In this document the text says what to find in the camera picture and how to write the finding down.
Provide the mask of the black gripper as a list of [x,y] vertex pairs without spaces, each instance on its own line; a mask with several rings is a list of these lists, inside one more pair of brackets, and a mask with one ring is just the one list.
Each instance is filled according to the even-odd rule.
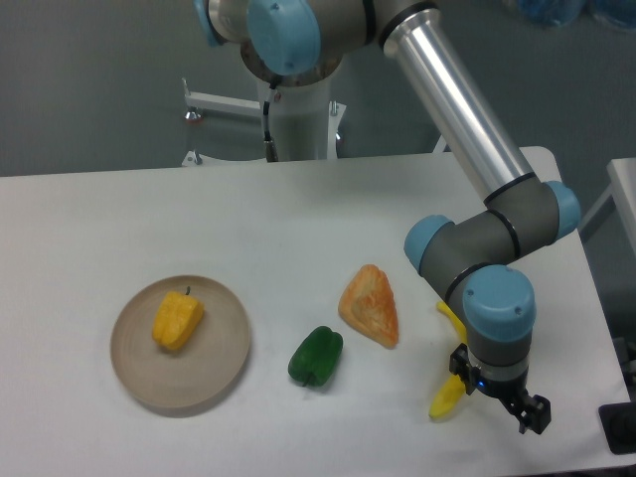
[[529,358],[509,366],[495,366],[477,359],[465,344],[450,355],[449,372],[464,384],[466,393],[475,391],[497,398],[519,424],[519,432],[541,435],[552,422],[551,402],[531,396],[526,389]]

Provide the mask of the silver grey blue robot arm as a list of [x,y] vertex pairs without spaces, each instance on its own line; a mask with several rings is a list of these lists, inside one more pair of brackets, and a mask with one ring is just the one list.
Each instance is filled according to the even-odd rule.
[[526,388],[536,319],[534,289],[512,263],[573,232],[578,200],[540,180],[479,93],[440,27],[431,1],[198,1],[209,45],[238,44],[260,79],[260,119],[270,162],[323,159],[327,110],[307,93],[274,112],[278,94],[326,80],[342,58],[370,44],[395,60],[485,205],[460,224],[416,223],[404,241],[420,276],[454,312],[467,340],[450,372],[467,393],[497,399],[522,431],[542,432],[550,402]]

